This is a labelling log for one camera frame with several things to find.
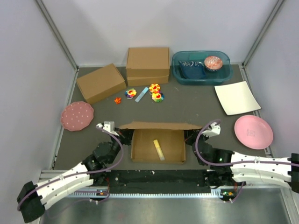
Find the brown cardboard box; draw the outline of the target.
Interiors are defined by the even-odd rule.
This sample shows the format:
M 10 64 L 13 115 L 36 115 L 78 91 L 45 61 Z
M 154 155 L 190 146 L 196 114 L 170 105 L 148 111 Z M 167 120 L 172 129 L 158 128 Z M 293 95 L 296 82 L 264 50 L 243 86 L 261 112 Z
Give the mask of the brown cardboard box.
M 201 129 L 188 123 L 137 122 L 119 126 L 133 129 L 131 160 L 142 163 L 183 164 L 186 161 L 185 130 Z M 165 160 L 160 161 L 153 140 L 158 140 Z

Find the yellow highlighter pen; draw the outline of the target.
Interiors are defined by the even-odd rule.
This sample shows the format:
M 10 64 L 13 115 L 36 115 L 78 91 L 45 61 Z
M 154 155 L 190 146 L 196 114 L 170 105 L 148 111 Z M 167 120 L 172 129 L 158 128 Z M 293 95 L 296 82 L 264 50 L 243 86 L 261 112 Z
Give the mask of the yellow highlighter pen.
M 155 149 L 157 151 L 157 154 L 158 154 L 158 157 L 159 157 L 160 161 L 164 161 L 165 157 L 164 157 L 164 154 L 162 152 L 162 149 L 160 147 L 160 144 L 159 144 L 158 140 L 153 140 L 153 143 L 154 143 L 154 146 L 155 146 Z

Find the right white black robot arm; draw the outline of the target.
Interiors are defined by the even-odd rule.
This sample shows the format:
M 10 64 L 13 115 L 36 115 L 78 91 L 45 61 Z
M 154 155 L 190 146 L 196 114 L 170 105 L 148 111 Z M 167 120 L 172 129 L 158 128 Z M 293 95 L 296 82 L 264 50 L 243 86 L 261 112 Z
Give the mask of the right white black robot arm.
M 209 166 L 204 172 L 209 187 L 242 184 L 274 184 L 299 191 L 299 155 L 285 158 L 250 156 L 235 151 L 214 148 L 208 144 L 208 136 L 200 130 L 185 130 L 184 142 L 192 147 L 197 161 Z

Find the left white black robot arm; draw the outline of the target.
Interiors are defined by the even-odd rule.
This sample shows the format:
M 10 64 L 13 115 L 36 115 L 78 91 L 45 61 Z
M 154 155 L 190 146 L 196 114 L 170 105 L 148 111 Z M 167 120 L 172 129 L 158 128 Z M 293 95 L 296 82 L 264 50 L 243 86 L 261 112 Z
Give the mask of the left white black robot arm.
M 17 210 L 24 223 L 37 220 L 69 194 L 105 182 L 106 172 L 118 165 L 114 160 L 118 154 L 124 154 L 125 145 L 131 144 L 134 131 L 118 128 L 106 133 L 110 135 L 110 141 L 100 143 L 91 155 L 70 170 L 41 183 L 30 181 L 23 185 L 17 197 Z

